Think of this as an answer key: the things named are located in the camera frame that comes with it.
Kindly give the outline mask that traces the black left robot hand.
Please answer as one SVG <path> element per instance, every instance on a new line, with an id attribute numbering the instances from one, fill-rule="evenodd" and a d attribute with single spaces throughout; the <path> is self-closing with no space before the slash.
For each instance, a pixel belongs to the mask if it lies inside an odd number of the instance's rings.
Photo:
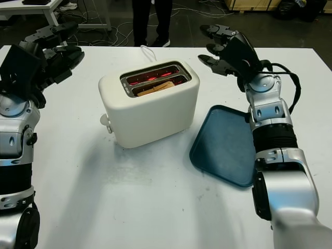
<path id="1" fill-rule="evenodd" d="M 72 70 L 82 61 L 85 53 L 78 46 L 62 46 L 78 31 L 78 24 L 65 22 L 38 29 L 19 45 L 41 59 L 41 69 L 36 85 L 43 91 L 53 83 L 59 84 L 72 75 Z"/>

